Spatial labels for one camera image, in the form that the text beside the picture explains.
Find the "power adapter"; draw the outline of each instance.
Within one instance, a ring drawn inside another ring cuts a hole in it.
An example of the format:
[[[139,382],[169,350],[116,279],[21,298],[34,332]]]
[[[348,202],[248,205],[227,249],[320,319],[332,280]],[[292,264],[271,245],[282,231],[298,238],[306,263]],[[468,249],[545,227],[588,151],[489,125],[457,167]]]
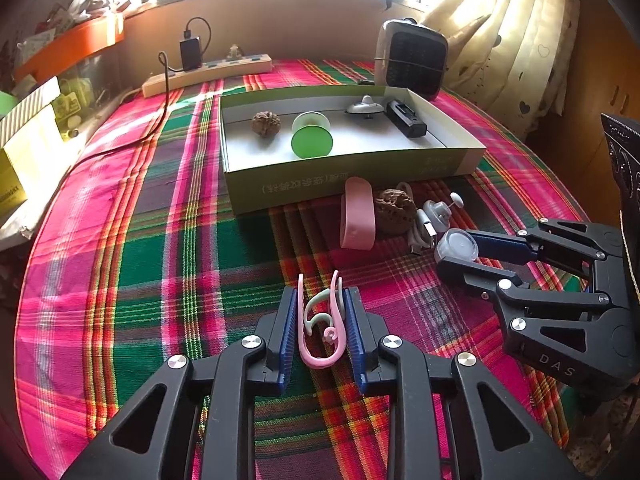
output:
[[[192,38],[188,28],[184,31],[184,39],[180,41],[180,58],[182,58],[182,69],[185,72],[202,66],[200,38],[198,36]]]

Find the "pink eraser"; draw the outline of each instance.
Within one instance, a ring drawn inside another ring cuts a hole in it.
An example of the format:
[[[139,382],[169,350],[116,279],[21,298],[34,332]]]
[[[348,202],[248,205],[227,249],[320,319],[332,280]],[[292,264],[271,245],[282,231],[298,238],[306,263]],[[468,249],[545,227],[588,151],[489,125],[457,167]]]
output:
[[[340,213],[340,247],[368,251],[376,241],[371,184],[352,176],[344,183]]]

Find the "striped tablecloth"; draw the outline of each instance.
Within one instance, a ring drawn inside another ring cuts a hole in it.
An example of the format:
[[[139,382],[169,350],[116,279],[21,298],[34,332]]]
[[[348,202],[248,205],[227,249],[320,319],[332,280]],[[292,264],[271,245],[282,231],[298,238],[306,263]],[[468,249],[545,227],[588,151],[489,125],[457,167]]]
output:
[[[368,64],[291,60],[268,74],[174,91],[159,133],[96,156],[68,177],[31,253],[15,340],[24,436],[51,479],[169,356],[219,353],[276,308],[299,272],[310,298],[334,269],[360,287],[367,310],[385,317],[392,333],[440,355],[473,352],[559,445],[567,442],[568,391],[506,356],[491,306],[443,286],[430,254],[409,256],[401,237],[379,240],[371,251],[342,250],[338,197],[233,215],[220,163],[219,95],[355,84],[371,73]],[[121,106],[85,156],[143,137],[163,99]],[[584,218],[509,132],[444,91],[434,104],[487,151],[472,175],[415,184],[416,202],[454,190],[465,209],[454,212],[453,225],[508,234],[541,216]],[[541,288],[579,287],[542,264],[530,264],[523,277]],[[286,396],[258,400],[255,418],[259,479],[384,478],[386,398],[359,396],[346,357],[318,371],[296,357]]]

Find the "cream curtain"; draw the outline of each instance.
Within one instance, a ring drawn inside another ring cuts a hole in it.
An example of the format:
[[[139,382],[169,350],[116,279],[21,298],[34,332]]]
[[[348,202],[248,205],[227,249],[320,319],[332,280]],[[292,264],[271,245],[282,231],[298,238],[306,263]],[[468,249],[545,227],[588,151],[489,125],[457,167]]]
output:
[[[521,139],[562,112],[580,0],[438,0],[422,23],[449,39],[444,86]]]

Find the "power strip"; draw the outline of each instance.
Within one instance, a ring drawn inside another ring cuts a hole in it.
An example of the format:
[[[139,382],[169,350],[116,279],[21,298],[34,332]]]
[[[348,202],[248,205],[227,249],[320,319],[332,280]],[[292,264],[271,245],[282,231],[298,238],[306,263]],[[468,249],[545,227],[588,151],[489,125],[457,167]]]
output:
[[[240,59],[221,59],[203,63],[196,70],[188,72],[172,72],[169,70],[169,90],[183,88],[185,86],[248,74],[263,74],[271,72],[273,63],[266,54],[257,56],[244,56]],[[164,92],[164,74],[151,76],[142,85],[142,93],[145,97],[151,97]]]

